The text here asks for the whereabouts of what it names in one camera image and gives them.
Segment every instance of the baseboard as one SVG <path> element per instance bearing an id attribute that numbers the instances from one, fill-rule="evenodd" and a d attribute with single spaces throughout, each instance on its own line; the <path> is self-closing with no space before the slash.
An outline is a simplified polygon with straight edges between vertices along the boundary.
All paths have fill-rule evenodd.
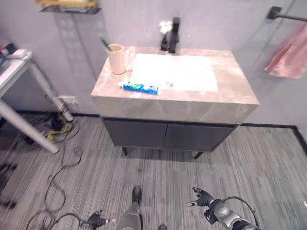
<path id="1" fill-rule="evenodd" d="M 248 127 L 265 127 L 265 128 L 295 128 L 296 126 L 290 125 L 276 125 L 276 124 L 255 124 L 255 123 L 242 123 L 240 126 Z"/>
<path id="2" fill-rule="evenodd" d="M 33 110 L 16 110 L 16 112 L 20 114 L 38 114 L 38 115 L 49 115 L 49 114 L 57 114 L 57 112 L 49 112 L 49 111 L 33 111 Z M 99 114 L 80 114 L 80 113 L 72 113 L 73 116 L 90 116 L 90 117 L 99 117 Z"/>
<path id="3" fill-rule="evenodd" d="M 275 124 L 254 124 L 254 123 L 242 123 L 240 126 L 246 127 L 265 127 L 265 128 L 290 128 L 294 133 L 298 143 L 302 146 L 304 153 L 307 155 L 307 142 L 304 139 L 303 135 L 298 131 L 297 126 L 289 125 L 275 125 Z"/>
<path id="4" fill-rule="evenodd" d="M 303 135 L 298 131 L 298 128 L 296 126 L 292 129 L 292 131 L 293 131 L 294 135 L 296 136 L 297 141 L 302 146 L 303 151 L 307 155 L 307 143 L 306 143 L 306 140 L 304 139 Z"/>

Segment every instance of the table leg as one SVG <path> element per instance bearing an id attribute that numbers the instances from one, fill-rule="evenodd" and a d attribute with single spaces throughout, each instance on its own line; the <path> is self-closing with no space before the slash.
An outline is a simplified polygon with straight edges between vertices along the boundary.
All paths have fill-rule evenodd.
<path id="1" fill-rule="evenodd" d="M 32 125 L 10 108 L 2 99 L 0 99 L 0 116 L 50 152 L 58 152 L 59 148 L 55 144 L 43 137 Z"/>
<path id="2" fill-rule="evenodd" d="M 126 147 L 121 147 L 123 149 L 123 153 L 125 156 L 128 156 L 127 148 Z"/>
<path id="3" fill-rule="evenodd" d="M 67 121 L 72 121 L 73 116 L 68 111 L 68 109 L 65 107 L 64 103 L 56 97 L 56 95 L 53 93 L 53 91 L 50 88 L 49 83 L 45 79 L 42 72 L 39 70 L 37 65 L 33 62 L 30 63 L 30 68 L 33 77 L 36 79 L 38 85 L 42 88 L 42 90 L 45 92 L 47 97 L 50 101 L 53 102 L 53 104 L 57 107 L 58 111 L 63 114 L 63 116 L 66 118 Z"/>
<path id="4" fill-rule="evenodd" d="M 197 159 L 198 157 L 200 157 L 203 154 L 203 152 L 198 152 L 197 155 L 194 157 L 194 159 Z"/>

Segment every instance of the marble countertop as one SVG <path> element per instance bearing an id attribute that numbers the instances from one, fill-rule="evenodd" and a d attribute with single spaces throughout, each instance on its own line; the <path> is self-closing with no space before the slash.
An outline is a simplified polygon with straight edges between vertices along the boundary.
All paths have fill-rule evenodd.
<path id="1" fill-rule="evenodd" d="M 217 92 L 162 90 L 161 95 L 153 95 L 123 90 L 118 83 L 130 79 L 137 53 L 170 55 L 156 47 L 125 46 L 124 48 L 131 51 L 126 73 L 114 75 L 107 60 L 92 91 L 92 97 L 100 109 L 101 116 L 241 123 L 259 105 L 232 52 L 225 50 L 187 48 L 180 50 L 180 55 L 206 56 L 210 60 L 217 80 Z M 188 106 L 185 112 L 182 110 L 183 105 Z M 149 109 L 147 113 L 140 112 L 145 109 L 143 106 L 147 109 L 153 106 L 155 109 Z M 176 111 L 176 116 L 170 113 L 170 108 Z M 222 114 L 227 112 L 229 118 Z"/>

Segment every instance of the mug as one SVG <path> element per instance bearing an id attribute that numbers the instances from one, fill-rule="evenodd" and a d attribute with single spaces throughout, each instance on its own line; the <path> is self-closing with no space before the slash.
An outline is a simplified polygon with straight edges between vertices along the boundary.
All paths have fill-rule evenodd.
<path id="1" fill-rule="evenodd" d="M 129 64 L 130 51 L 124 51 L 124 48 L 118 44 L 111 44 L 108 47 L 107 54 L 113 73 L 117 75 L 123 74 Z"/>

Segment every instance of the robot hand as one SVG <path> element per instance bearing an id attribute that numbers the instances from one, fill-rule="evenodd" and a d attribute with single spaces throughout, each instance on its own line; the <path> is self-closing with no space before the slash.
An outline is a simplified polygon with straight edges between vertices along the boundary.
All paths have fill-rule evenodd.
<path id="1" fill-rule="evenodd" d="M 200 188 L 196 188 L 196 187 L 193 187 L 192 189 L 195 193 L 198 193 L 196 196 L 199 197 L 199 199 L 195 201 L 187 202 L 186 203 L 187 207 L 191 207 L 191 206 L 209 207 L 209 205 L 214 201 L 214 198 L 206 191 Z"/>
<path id="2" fill-rule="evenodd" d="M 102 210 L 96 211 L 92 214 L 87 221 L 80 224 L 80 228 L 83 230 L 96 230 L 97 228 L 107 224 L 116 222 L 115 219 L 105 219 L 101 217 Z"/>

